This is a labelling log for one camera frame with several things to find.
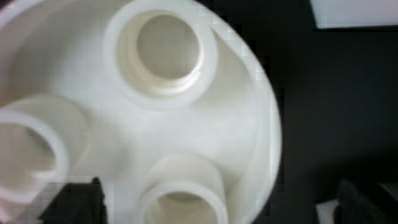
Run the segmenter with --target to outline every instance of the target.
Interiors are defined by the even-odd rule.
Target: black background
[[[256,224],[318,223],[341,177],[398,173],[398,29],[318,30],[307,0],[201,2],[251,45],[281,105],[281,173]]]

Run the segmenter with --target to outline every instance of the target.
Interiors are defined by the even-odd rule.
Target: cylindrical boss
[[[135,210],[137,224],[227,224],[224,183],[197,155],[176,154],[155,164]]]
[[[192,0],[133,1],[105,32],[108,75],[133,102],[176,109],[203,96],[215,77],[219,48],[204,8]]]
[[[68,180],[87,148],[87,120],[73,103],[34,95],[0,109],[0,198],[30,203]]]

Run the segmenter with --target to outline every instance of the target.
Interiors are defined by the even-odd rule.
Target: round hole
[[[187,23],[169,15],[149,19],[139,33],[137,50],[142,64],[165,79],[188,75],[199,58],[199,41]]]
[[[44,186],[55,170],[50,145],[27,127],[0,124],[0,187],[30,192]]]
[[[213,208],[203,198],[185,192],[163,195],[146,211],[146,224],[217,224]]]

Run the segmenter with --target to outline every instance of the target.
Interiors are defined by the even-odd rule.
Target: plastic tube
[[[64,182],[87,147],[87,121],[75,105],[36,95],[0,109],[0,198],[30,203]]]
[[[201,97],[215,76],[219,49],[211,28],[206,24],[206,16],[201,9],[187,5],[183,0],[133,1],[119,10],[105,32],[103,54],[108,73],[117,84],[117,88],[131,97],[135,103],[151,109],[174,109],[187,106]],[[197,39],[197,60],[190,72],[178,78],[162,77],[147,64],[142,62],[139,39],[144,27],[156,18],[174,18],[192,29]],[[176,27],[158,27],[167,32]],[[142,49],[167,54],[188,51],[188,47],[174,41],[174,36],[187,34],[187,30],[176,30],[174,34],[163,40],[155,41],[158,48]],[[156,38],[155,33],[147,33],[146,39]],[[165,58],[176,57],[176,54],[165,55]]]
[[[222,178],[203,157],[178,154],[160,160],[142,192],[137,224],[227,224]]]

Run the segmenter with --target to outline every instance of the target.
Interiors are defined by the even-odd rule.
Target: white plastic part
[[[21,205],[32,203],[46,184],[64,183],[85,148],[85,118],[62,98],[36,95],[0,109],[0,198],[4,201]],[[9,219],[4,213],[7,214],[7,210],[0,212],[2,221]]]
[[[171,155],[155,164],[135,223],[227,224],[222,177],[201,156]]]
[[[311,0],[311,3],[320,29],[398,25],[394,0]]]
[[[187,0],[135,0],[105,32],[105,64],[117,87],[153,109],[176,109],[208,90],[219,50],[197,8]]]
[[[14,3],[18,7],[5,7],[0,12],[0,103],[12,101],[16,96],[52,92],[84,109],[92,150],[69,175],[76,182],[92,177],[101,179],[108,223],[133,222],[147,172],[162,158],[187,153],[203,156],[217,167],[227,222],[252,223],[279,169],[281,123],[265,71],[229,25],[195,1],[183,1],[179,7],[201,15],[195,23],[206,24],[215,36],[215,78],[199,99],[183,108],[147,110],[128,97],[135,91],[131,85],[123,88],[117,81],[112,85],[103,61],[108,22],[130,0],[16,0]],[[188,31],[190,27],[194,30],[176,16],[158,16],[142,28],[140,47],[160,37],[155,33],[162,31],[156,28],[162,24],[171,29]],[[199,37],[192,36],[197,42],[183,44],[194,49],[188,51],[194,61]],[[140,52],[142,64],[160,60],[147,61],[151,55],[151,52]],[[50,200],[53,192],[43,191],[43,201]],[[37,204],[28,207],[18,224],[32,222],[37,215],[30,214],[41,214],[44,207]]]
[[[334,209],[339,205],[338,200],[316,204],[320,224],[334,224]]]

